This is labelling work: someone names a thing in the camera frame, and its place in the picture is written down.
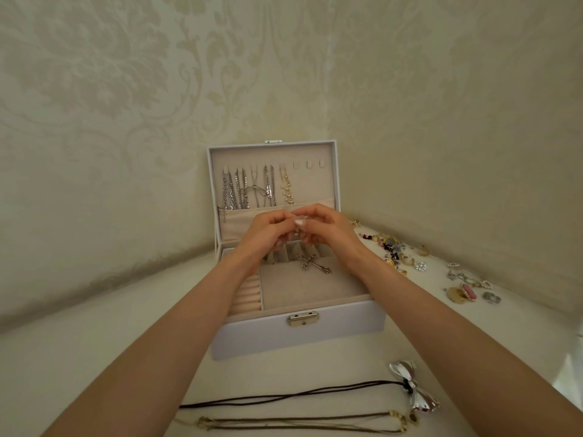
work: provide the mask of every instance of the person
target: person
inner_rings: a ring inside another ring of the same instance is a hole
[[[473,323],[368,250],[351,223],[323,205],[256,216],[233,253],[128,346],[43,435],[163,435],[237,288],[297,229],[306,244],[330,246],[361,279],[478,435],[581,435],[581,411]]]

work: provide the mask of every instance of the pink gemstone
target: pink gemstone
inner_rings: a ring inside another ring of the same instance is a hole
[[[467,284],[462,284],[463,292],[468,296],[472,301],[477,299],[476,293],[472,290],[472,287]]]

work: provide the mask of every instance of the white jewelry box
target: white jewelry box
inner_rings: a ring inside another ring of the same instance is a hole
[[[208,159],[219,260],[237,246],[260,212],[280,208],[293,210],[313,203],[340,211],[335,140],[209,147]],[[269,181],[265,177],[265,167]],[[283,193],[287,186],[285,172],[294,199],[291,205]],[[274,206],[270,205],[273,204],[270,198],[263,195],[267,183],[271,187],[272,177]],[[248,205],[241,206],[249,208],[225,210],[233,204],[229,197],[231,182],[236,206],[246,201]],[[315,263],[329,267],[331,274],[315,266],[303,269],[303,261],[297,258],[299,254],[316,255]],[[280,252],[264,258],[258,274],[243,282],[226,323],[210,349],[213,358],[220,360],[382,331],[384,322],[385,312],[371,299],[366,287],[343,270],[331,249],[325,245],[307,248],[300,241],[291,241]]]

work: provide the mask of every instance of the floral wallpaper pattern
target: floral wallpaper pattern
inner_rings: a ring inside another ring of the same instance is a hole
[[[209,247],[206,146],[324,138],[344,210],[568,309],[582,24],[581,0],[0,0],[0,316]]]

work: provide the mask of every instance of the silver bow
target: silver bow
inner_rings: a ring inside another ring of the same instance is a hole
[[[407,391],[411,399],[412,411],[433,412],[436,411],[440,404],[428,392],[417,386],[415,382],[415,365],[413,361],[396,361],[389,364],[389,369],[403,379],[404,390]]]

